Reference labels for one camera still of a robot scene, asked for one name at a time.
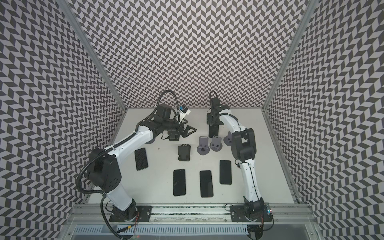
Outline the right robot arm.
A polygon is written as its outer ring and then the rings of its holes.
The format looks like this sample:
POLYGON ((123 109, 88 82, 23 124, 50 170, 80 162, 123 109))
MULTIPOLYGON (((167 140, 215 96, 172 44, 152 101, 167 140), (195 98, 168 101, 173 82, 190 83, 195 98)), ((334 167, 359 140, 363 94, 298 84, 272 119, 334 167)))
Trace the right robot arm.
POLYGON ((250 221, 261 217, 265 210, 255 173, 255 157, 257 153, 255 132, 240 124, 228 105, 221 104, 218 97, 210 97, 210 110, 207 114, 209 137, 213 142, 219 137, 219 126, 225 126, 231 133, 231 151, 242 171, 245 184, 244 212, 250 221))

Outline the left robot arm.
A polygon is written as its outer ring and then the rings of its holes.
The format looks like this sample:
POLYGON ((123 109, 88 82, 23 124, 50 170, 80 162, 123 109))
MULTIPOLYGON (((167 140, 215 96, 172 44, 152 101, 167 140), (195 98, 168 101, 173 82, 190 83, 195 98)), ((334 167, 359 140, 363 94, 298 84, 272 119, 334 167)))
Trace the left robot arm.
POLYGON ((99 193, 105 195, 113 203, 114 208, 127 220, 136 214, 136 203, 121 183, 122 165, 129 155, 139 150, 141 146, 152 142, 163 132, 168 132, 172 141, 180 137, 186 138, 196 132, 185 119, 190 109, 179 106, 177 109, 160 104, 144 120, 138 123, 132 134, 105 149, 94 149, 90 160, 77 179, 80 192, 86 194, 99 193), (82 178, 90 180, 99 190, 86 191, 80 186, 82 178))

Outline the grey round-base phone stand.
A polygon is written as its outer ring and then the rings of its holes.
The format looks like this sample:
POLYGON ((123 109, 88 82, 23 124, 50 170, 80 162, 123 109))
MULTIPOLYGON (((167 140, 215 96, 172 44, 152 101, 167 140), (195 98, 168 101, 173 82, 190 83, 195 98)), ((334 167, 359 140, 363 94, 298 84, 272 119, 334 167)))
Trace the grey round-base phone stand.
POLYGON ((155 140, 156 140, 156 138, 152 138, 150 141, 148 141, 148 142, 146 142, 146 144, 152 144, 152 143, 154 143, 155 142, 155 140))

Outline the black phone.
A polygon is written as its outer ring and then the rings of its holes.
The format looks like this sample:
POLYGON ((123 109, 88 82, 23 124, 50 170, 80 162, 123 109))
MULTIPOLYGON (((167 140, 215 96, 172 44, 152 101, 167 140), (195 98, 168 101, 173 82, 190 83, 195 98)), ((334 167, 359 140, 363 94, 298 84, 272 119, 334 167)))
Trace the black phone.
POLYGON ((134 154, 137 171, 141 171, 149 167, 147 152, 145 148, 135 150, 134 154))
POLYGON ((174 188, 175 197, 186 195, 186 171, 185 169, 174 170, 174 188))
POLYGON ((220 184, 232 184, 232 163, 228 160, 220 160, 220 184))
POLYGON ((219 125, 209 125, 209 138, 213 138, 214 136, 219 136, 219 125))
POLYGON ((200 171, 200 190, 202 198, 211 198, 214 196, 211 171, 200 171))

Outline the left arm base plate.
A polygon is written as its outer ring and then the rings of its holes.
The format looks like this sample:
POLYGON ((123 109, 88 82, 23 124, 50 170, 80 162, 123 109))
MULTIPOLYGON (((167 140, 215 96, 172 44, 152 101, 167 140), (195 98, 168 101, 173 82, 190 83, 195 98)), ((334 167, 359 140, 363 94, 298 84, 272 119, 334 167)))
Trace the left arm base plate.
POLYGON ((149 222, 152 209, 152 206, 134 206, 122 211, 113 206, 109 221, 113 223, 149 222))

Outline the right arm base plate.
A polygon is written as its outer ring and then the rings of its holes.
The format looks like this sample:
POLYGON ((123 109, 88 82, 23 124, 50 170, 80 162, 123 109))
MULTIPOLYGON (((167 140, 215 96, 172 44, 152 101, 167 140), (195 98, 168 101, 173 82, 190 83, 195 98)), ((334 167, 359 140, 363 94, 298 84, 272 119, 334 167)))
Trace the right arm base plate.
POLYGON ((265 206, 262 213, 257 213, 253 217, 247 217, 244 206, 230 206, 230 216, 232 222, 272 222, 272 211, 265 206))

